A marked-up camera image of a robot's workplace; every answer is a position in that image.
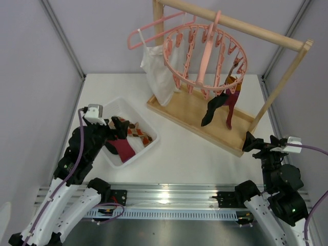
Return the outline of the white plastic basket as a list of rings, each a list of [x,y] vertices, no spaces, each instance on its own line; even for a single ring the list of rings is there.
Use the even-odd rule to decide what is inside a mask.
[[[129,120],[131,123],[138,122],[140,128],[143,131],[147,132],[153,138],[153,141],[147,147],[144,147],[139,137],[128,136],[127,140],[136,154],[134,157],[132,157],[125,163],[122,163],[118,155],[112,154],[104,146],[102,148],[104,158],[108,162],[108,164],[114,169],[123,169],[127,167],[132,162],[136,161],[137,158],[141,157],[152,147],[154,147],[160,140],[158,132],[150,124],[150,122],[143,115],[141,115],[140,111],[133,107],[129,101],[121,97],[118,97],[104,105],[103,116],[107,119],[110,119],[112,116],[119,116],[126,120]]]

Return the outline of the black sock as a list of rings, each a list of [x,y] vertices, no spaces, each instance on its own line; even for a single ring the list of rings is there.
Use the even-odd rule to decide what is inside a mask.
[[[216,109],[223,106],[228,97],[229,96],[226,93],[221,93],[219,96],[215,96],[208,102],[207,112],[201,121],[202,127],[208,125],[212,121]]]

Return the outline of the pink round clip hanger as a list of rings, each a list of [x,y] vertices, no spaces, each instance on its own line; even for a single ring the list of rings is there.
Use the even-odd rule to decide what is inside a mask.
[[[246,53],[239,42],[233,38],[230,34],[219,29],[217,27],[221,17],[221,11],[218,11],[215,16],[215,20],[208,26],[203,24],[190,24],[175,29],[170,32],[163,42],[163,60],[164,65],[172,72],[173,79],[177,88],[181,87],[182,83],[187,85],[189,93],[193,92],[193,89],[199,88],[203,94],[204,99],[209,99],[210,93],[213,92],[216,96],[224,93],[226,89],[230,89],[231,93],[235,92],[236,86],[243,82],[243,78],[248,68],[248,60]],[[186,61],[183,64],[183,72],[176,71],[169,63],[169,58],[172,53],[173,39],[176,39],[175,46],[178,48],[183,39],[183,32],[188,31],[188,51],[186,54]],[[197,34],[202,33],[201,42],[204,44],[204,51],[199,65],[199,71],[195,80],[189,79],[189,66],[191,58],[193,56],[194,47],[196,44]],[[218,49],[216,73],[213,85],[206,85],[204,83],[204,77],[210,62],[211,54],[213,50]],[[234,54],[233,60],[239,60],[239,65],[236,70],[236,80],[225,85],[221,82],[221,71],[226,56]]]

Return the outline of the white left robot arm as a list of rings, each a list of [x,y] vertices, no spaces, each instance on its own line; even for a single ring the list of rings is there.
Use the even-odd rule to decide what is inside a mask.
[[[66,207],[93,168],[101,148],[111,140],[127,137],[129,122],[116,116],[111,120],[114,128],[105,120],[103,125],[87,122],[73,131],[42,205],[22,232],[11,235],[10,245],[63,245],[74,227],[94,207],[119,208],[120,215],[124,214],[125,205],[114,200],[110,184],[100,178],[89,181],[83,194]]]

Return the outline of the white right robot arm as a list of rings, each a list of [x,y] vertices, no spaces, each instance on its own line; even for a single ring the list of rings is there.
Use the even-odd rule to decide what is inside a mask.
[[[289,153],[301,152],[301,139],[278,139],[272,135],[267,143],[247,132],[242,151],[251,150],[258,150],[252,156],[261,161],[263,191],[247,180],[235,187],[237,202],[253,214],[274,245],[305,245],[301,226],[309,213],[298,192],[304,186],[301,173],[297,167],[282,163]]]

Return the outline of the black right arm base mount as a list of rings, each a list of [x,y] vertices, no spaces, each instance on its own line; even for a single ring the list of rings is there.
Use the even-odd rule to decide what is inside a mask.
[[[241,204],[234,192],[220,191],[217,192],[215,196],[212,196],[213,199],[217,200],[219,208],[227,209],[244,209],[245,205]]]

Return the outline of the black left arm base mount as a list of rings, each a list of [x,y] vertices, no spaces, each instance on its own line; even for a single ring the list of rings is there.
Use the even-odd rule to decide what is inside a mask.
[[[111,190],[109,202],[126,206],[127,194],[127,190]]]

